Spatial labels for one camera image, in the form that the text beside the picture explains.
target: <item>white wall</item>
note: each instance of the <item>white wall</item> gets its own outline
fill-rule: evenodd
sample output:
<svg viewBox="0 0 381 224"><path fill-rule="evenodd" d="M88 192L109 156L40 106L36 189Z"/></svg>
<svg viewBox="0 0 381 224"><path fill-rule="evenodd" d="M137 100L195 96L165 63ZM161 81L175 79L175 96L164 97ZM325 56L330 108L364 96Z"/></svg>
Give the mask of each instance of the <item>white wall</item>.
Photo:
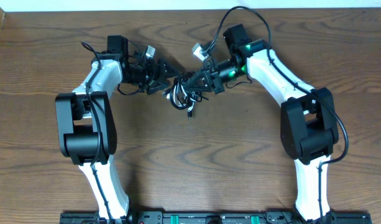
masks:
<svg viewBox="0 0 381 224"><path fill-rule="evenodd" d="M6 12L381 7L381 0L0 0Z"/></svg>

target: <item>white connector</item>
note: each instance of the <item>white connector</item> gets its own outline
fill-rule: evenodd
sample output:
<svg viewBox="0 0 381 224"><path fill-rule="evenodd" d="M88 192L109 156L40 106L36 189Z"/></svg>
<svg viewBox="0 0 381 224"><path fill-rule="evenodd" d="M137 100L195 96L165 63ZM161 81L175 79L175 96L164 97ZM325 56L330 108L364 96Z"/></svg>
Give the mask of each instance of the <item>white connector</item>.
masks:
<svg viewBox="0 0 381 224"><path fill-rule="evenodd" d="M154 57L154 53L155 53L155 48L152 47L152 46L147 46L147 50L146 50L146 58L147 59L151 59Z"/></svg>
<svg viewBox="0 0 381 224"><path fill-rule="evenodd" d="M208 58L207 52L204 51L203 46L197 43L192 49L193 55L198 57L202 62Z"/></svg>

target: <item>wooden table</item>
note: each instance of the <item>wooden table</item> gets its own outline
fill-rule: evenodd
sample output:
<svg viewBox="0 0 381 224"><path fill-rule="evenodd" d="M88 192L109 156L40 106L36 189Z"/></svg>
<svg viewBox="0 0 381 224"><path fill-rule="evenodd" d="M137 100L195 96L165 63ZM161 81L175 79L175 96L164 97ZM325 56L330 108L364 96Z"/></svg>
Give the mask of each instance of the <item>wooden table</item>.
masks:
<svg viewBox="0 0 381 224"><path fill-rule="evenodd" d="M335 210L366 210L381 223L381 9L260 10L285 65L326 86L349 132L348 156L329 168ZM0 35L0 223L57 223L62 211L95 211L91 188L58 148L57 93L78 86L106 37L152 45L157 57L196 70L196 42L211 40L224 11L9 13ZM253 39L263 24L236 11ZM216 55L228 57L219 36ZM134 90L125 85L126 91ZM293 161L279 139L279 106L258 84L208 95L195 117L159 93L111 98L117 169L135 207L197 211L292 208ZM341 138L333 157L340 155Z"/></svg>

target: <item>black joint housing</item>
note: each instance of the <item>black joint housing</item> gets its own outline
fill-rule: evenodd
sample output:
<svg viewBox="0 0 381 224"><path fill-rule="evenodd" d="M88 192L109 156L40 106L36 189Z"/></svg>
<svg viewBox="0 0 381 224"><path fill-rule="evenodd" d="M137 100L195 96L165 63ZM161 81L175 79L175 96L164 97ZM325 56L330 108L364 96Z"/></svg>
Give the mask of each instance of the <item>black joint housing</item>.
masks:
<svg viewBox="0 0 381 224"><path fill-rule="evenodd" d="M124 58L128 58L128 39L121 35L108 36L108 53L122 54Z"/></svg>
<svg viewBox="0 0 381 224"><path fill-rule="evenodd" d="M55 99L59 146L65 157L70 157L74 164L83 165L91 162L95 156L98 162L106 164L109 155L113 155L117 148L117 133L111 113L108 94L105 91L96 91L91 94L95 102L101 128L101 148L98 148L98 129L92 116L92 125L75 125L75 120L82 119L85 113L91 110L86 106L86 95L77 96L75 93L61 93Z"/></svg>
<svg viewBox="0 0 381 224"><path fill-rule="evenodd" d="M313 94L334 111L333 96L327 88L313 90ZM304 111L316 117L306 121ZM287 154L305 165L313 159L332 154L339 138L335 117L311 95L290 98L282 103L280 134Z"/></svg>
<svg viewBox="0 0 381 224"><path fill-rule="evenodd" d="M231 54L234 53L234 49L251 42L242 24L228 28L223 33L223 37Z"/></svg>

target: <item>wire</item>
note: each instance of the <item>wire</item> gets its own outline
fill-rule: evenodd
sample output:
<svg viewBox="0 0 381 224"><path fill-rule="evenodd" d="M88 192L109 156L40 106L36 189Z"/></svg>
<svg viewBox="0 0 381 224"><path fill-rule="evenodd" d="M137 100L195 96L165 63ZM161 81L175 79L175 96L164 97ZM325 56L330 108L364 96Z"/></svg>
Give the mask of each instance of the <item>wire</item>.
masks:
<svg viewBox="0 0 381 224"><path fill-rule="evenodd" d="M84 42L84 41L81 41L81 45L86 49L86 50L89 50L90 52L92 52L96 59L98 60L98 68L99 67L102 67L102 63L101 63L101 60L99 59L99 56L98 54L100 54L99 52L95 51L91 46L90 44L88 44L87 42Z"/></svg>
<svg viewBox="0 0 381 224"><path fill-rule="evenodd" d="M89 83L92 83L92 81L94 80L95 76L99 73L99 71L102 69L102 64L101 64L101 61L99 59L99 56L98 56L98 53L89 45L87 44L86 42L81 42L82 46L93 52L95 54L95 57L96 59L98 60L98 69L96 69L96 71L92 74L91 78L88 80L88 82L85 83L85 94L86 94L86 97L90 103L90 106L91 106L91 112L92 112L92 115L94 116L94 119L95 119L95 123L96 123L96 129L98 131L98 144L97 144L97 147L96 147L96 154L94 156L94 158L92 159L91 161L91 164L90 164L90 167L92 168L92 173L95 177L95 181L96 181L96 184L98 185L98 189L99 189L99 193L101 194L102 196L102 199L103 199L103 202L104 202L104 206L106 207L106 211L108 213L108 216L109 216L109 222L112 222L114 221L114 219L112 218L112 215L110 213L110 209L109 209L109 202L107 201L106 199L106 196L104 195L103 193L103 190L102 190L102 187L101 187L101 184L99 182L99 178L96 174L96 169L95 169L95 162L98 160L99 158L99 153L100 153L100 150L101 150L101 145L102 145L102 132L101 132L101 125L100 125L100 122L99 122L99 116L98 116L98 113L96 112L96 108L95 108L95 105L94 104L98 104L98 106L100 107L99 103L94 100L94 98L90 95L90 84Z"/></svg>
<svg viewBox="0 0 381 224"><path fill-rule="evenodd" d="M103 189L102 189L101 183L99 181L99 177L97 175L97 170L95 168L95 165L92 165L91 168L92 168L92 174L95 177L96 185L98 186L99 192L102 196L104 206L106 207L106 211L108 212L109 223L115 223L116 221L115 221L115 219L113 219L113 216L110 213L109 202L108 202L105 194L103 193Z"/></svg>
<svg viewBox="0 0 381 224"><path fill-rule="evenodd" d="M341 131L343 133L343 136L344 136L344 142L345 142L345 146L344 146L344 150L342 152L342 154L336 158L336 159L331 159L329 161L324 161L324 162L321 162L319 164L319 167L318 167L318 172L319 172L319 209L320 209L320 222L323 220L323 209L322 209L322 205L321 205L321 173L322 173L322 166L325 165L325 164L332 164L332 163L335 163L335 162L339 162L341 161L342 159L345 158L348 150L349 150L349 138L348 138L348 135L347 135L347 131L346 131L346 128L345 128L345 125L343 124L343 122L341 121L341 119L339 118L339 116L335 113L335 111L330 108L327 103L323 100L320 100L320 98L318 96L316 96L314 93L308 91L308 90L305 90L303 89L302 87L298 86L297 83L295 83L293 80L291 80L290 78L288 78L278 67L277 65L274 63L272 57L270 56L270 49L271 49L271 44L272 44L272 33L270 31L270 27L269 25L267 24L266 20L258 13L256 12L255 10L253 9L250 9L248 7L244 7L244 6L236 6L236 7L233 7L231 8L230 10L227 11L227 13L225 13L224 17L222 18L222 21L218 27L218 31L216 32L215 34L215 37L213 39L213 41L211 42L211 44L209 45L209 47L206 49L206 52L209 52L215 45L215 42L218 38L218 35L219 35L219 31L221 30L222 28L222 25L223 25L223 22L225 20L225 18L227 17L227 15L229 15L229 13L235 9L244 9L246 11L249 11L249 12L252 12L254 13L264 24L265 24L265 27L267 29L267 32L268 32L268 42L267 42L267 57L269 59L269 62L271 65L273 65L273 67L276 69L276 71L281 74L281 76L287 80L291 85L293 85L296 89L302 91L303 93L305 93L306 95L309 95L312 97L312 99L316 100L316 102L318 102L320 105L323 105L328 111L329 113L335 118L335 120L337 121L338 125L340 126L341 128Z"/></svg>
<svg viewBox="0 0 381 224"><path fill-rule="evenodd" d="M138 64L140 61L142 61L143 58L145 59L144 63L147 63L147 62L146 62L146 57L145 57L145 56L146 56L146 52L147 52L147 47L146 47L146 49L142 52L142 54L140 55L140 58L139 58L137 64Z"/></svg>
<svg viewBox="0 0 381 224"><path fill-rule="evenodd" d="M121 93L122 95L124 96L131 96L131 95L135 95L136 93L139 93L140 92L140 89L136 90L136 91L133 91L132 93L124 93L123 91L120 90L120 84L117 85L117 91L119 93Z"/></svg>
<svg viewBox="0 0 381 224"><path fill-rule="evenodd" d="M244 84L244 83L249 83L249 84L252 83L252 79L250 79L250 77L248 75L247 75L247 80L248 80L248 82L247 81L241 81L241 82L238 82L238 83L234 84L233 86L228 86L227 85L228 82L227 82L227 83L225 83L225 86L226 86L226 88L234 88L234 87L236 87L238 85L241 85L241 84Z"/></svg>
<svg viewBox="0 0 381 224"><path fill-rule="evenodd" d="M172 106L178 110L188 109L188 111L191 111L193 110L195 102L201 102L203 99L208 100L207 97L203 96L201 91L185 91L183 84L187 82L193 74L194 72L186 72L178 75L173 80L172 87L164 93L169 96Z"/></svg>
<svg viewBox="0 0 381 224"><path fill-rule="evenodd" d="M137 45L137 44L135 44L133 41L131 41L131 40L128 40L133 46L135 46L137 49L138 49L138 52L139 52L139 54L141 53L141 50L140 50L140 47Z"/></svg>

